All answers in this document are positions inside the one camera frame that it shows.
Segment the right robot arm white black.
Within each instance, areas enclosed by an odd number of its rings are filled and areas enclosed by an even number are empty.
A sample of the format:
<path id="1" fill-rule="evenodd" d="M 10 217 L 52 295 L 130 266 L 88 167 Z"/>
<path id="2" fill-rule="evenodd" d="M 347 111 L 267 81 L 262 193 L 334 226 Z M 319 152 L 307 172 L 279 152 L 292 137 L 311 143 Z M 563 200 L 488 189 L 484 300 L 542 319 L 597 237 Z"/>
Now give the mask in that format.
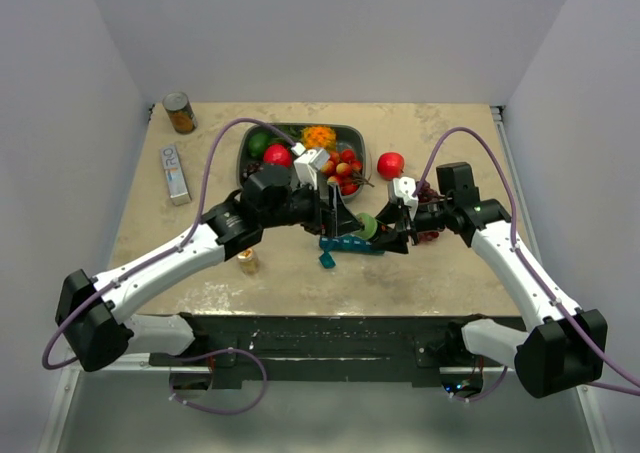
<path id="1" fill-rule="evenodd" d="M 440 198 L 422 203 L 416 182 L 395 178 L 377 215 L 375 249 L 405 254 L 420 233 L 448 229 L 460 236 L 493 271 L 516 305 L 525 328 L 518 331 L 483 316 L 457 321 L 445 342 L 448 359 L 469 365 L 478 356 L 516 372 L 535 398 L 600 379 L 608 325 L 597 310 L 585 311 L 551 280 L 496 199 L 483 200 L 465 162 L 437 167 Z"/>

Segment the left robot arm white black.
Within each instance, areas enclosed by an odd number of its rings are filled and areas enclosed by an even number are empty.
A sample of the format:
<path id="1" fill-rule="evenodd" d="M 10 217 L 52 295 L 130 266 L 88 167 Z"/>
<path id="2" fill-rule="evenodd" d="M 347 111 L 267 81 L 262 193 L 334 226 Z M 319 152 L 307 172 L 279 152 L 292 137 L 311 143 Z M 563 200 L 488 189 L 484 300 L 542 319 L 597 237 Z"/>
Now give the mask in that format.
<path id="1" fill-rule="evenodd" d="M 140 316 L 138 310 L 172 286 L 257 245 L 265 230 L 300 225 L 311 234 L 340 237 L 359 230 L 340 190 L 326 181 L 291 185 L 282 166 L 262 167 L 179 237 L 114 270 L 69 274 L 55 321 L 87 372 L 137 352 L 164 353 L 200 363 L 207 341 L 183 314 Z"/>

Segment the teal weekly pill organizer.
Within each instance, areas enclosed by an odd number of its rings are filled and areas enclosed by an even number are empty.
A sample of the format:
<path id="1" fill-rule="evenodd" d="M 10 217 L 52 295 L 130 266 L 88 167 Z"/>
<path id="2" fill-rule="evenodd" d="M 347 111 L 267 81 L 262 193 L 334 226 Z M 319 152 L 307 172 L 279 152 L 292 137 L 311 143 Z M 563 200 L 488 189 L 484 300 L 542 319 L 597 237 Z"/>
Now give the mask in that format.
<path id="1" fill-rule="evenodd" d="M 340 251 L 365 255 L 384 254 L 381 250 L 373 249 L 370 242 L 352 235 L 336 238 L 321 237 L 319 239 L 319 247 L 326 252 Z"/>

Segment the green pill bottle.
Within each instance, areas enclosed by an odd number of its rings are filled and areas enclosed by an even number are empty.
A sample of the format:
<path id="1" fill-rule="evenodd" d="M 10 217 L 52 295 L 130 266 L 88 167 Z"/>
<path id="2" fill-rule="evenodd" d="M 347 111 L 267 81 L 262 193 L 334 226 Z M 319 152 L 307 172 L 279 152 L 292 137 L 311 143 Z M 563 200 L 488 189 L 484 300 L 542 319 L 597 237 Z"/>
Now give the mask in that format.
<path id="1" fill-rule="evenodd" d="M 379 236 L 379 222 L 368 213 L 358 213 L 356 218 L 360 222 L 360 229 L 354 235 L 364 241 L 373 242 Z"/>

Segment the detached teal pill compartment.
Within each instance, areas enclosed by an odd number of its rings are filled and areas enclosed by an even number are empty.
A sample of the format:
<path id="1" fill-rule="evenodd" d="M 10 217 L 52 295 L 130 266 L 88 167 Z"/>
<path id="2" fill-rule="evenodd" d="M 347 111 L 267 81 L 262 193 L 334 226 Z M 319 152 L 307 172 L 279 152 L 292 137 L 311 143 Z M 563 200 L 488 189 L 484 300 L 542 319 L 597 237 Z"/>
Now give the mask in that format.
<path id="1" fill-rule="evenodd" d="M 329 251 L 324 251 L 319 256 L 319 262 L 324 269 L 333 269 L 336 266 L 335 260 Z"/>

